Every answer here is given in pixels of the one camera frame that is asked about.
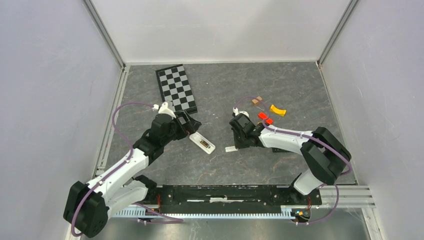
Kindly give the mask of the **white remote control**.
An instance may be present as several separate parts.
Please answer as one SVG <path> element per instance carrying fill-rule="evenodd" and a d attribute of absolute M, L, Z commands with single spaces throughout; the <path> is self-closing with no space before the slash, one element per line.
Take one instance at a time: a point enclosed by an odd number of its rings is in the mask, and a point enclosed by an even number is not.
<path fill-rule="evenodd" d="M 202 149 L 205 153 L 210 155 L 216 149 L 216 146 L 211 143 L 208 139 L 206 139 L 199 132 L 195 132 L 189 135 L 189 139 L 200 149 Z"/>

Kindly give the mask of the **white battery cover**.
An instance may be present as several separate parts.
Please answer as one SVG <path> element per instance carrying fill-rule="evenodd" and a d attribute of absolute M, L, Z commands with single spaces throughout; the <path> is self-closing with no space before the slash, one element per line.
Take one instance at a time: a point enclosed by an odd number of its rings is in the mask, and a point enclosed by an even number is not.
<path fill-rule="evenodd" d="M 228 147 L 225 148 L 226 153 L 235 152 L 237 150 L 238 149 L 235 146 L 228 146 Z"/>

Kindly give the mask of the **black remote control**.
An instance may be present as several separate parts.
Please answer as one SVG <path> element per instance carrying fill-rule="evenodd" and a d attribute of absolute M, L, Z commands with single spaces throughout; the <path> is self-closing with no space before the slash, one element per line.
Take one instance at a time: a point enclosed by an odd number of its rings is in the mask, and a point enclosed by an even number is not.
<path fill-rule="evenodd" d="M 272 148 L 272 152 L 273 153 L 287 153 L 288 152 L 288 150 L 284 150 L 284 149 L 281 149 L 281 148 Z"/>

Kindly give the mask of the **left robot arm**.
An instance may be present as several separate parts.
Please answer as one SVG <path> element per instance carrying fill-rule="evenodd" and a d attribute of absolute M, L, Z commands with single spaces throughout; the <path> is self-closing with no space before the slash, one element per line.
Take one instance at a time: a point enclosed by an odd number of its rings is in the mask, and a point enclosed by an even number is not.
<path fill-rule="evenodd" d="M 127 206 L 153 203 L 157 190 L 147 185 L 148 178 L 131 178 L 161 156 L 167 144 L 196 133 L 201 125 L 185 111 L 158 113 L 121 160 L 89 182 L 77 181 L 70 187 L 63 218 L 80 234 L 93 238 Z"/>

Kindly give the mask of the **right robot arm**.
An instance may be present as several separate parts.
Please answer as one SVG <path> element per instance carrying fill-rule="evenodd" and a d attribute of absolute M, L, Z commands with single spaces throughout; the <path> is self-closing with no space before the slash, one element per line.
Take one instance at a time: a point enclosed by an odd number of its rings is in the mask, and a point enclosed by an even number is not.
<path fill-rule="evenodd" d="M 229 124 L 237 150 L 260 147 L 303 156 L 308 169 L 292 182 L 288 191 L 289 199 L 295 204 L 302 204 L 316 188 L 333 185 L 338 177 L 352 171 L 352 155 L 325 127 L 314 131 L 288 130 L 267 123 L 254 124 L 242 113 Z"/>

